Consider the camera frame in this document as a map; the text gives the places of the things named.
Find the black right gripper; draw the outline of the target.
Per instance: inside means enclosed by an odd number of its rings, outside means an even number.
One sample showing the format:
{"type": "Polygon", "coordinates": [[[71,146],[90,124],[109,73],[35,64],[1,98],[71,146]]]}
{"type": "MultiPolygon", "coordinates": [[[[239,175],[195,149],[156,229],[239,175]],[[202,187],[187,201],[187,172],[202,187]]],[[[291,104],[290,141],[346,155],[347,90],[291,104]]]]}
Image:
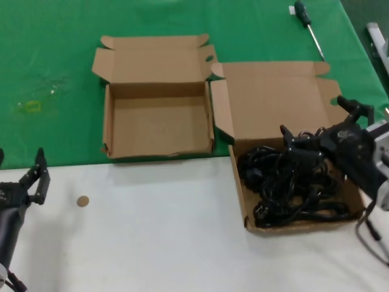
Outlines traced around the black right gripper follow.
{"type": "Polygon", "coordinates": [[[387,122],[374,123],[374,108],[357,100],[337,97],[337,104],[347,113],[346,119],[314,134],[302,131],[294,136],[281,125],[280,131],[289,159],[324,159],[326,157],[362,189],[370,198],[387,197],[387,122]],[[362,129],[356,122],[366,117],[362,129]]]}

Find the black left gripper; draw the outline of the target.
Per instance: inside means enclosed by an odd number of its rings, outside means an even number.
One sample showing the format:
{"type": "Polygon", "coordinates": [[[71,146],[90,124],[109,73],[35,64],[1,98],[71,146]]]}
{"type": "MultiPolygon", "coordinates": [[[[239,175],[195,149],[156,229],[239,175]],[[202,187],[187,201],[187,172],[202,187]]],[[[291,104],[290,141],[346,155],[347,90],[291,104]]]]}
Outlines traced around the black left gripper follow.
{"type": "MultiPolygon", "coordinates": [[[[4,151],[0,148],[0,167],[4,161],[4,151]]],[[[43,205],[50,184],[50,175],[44,150],[40,147],[35,156],[35,164],[16,182],[1,183],[1,265],[9,267],[16,242],[28,206],[32,203],[43,205]],[[28,190],[38,183],[36,192],[28,190]]]]}

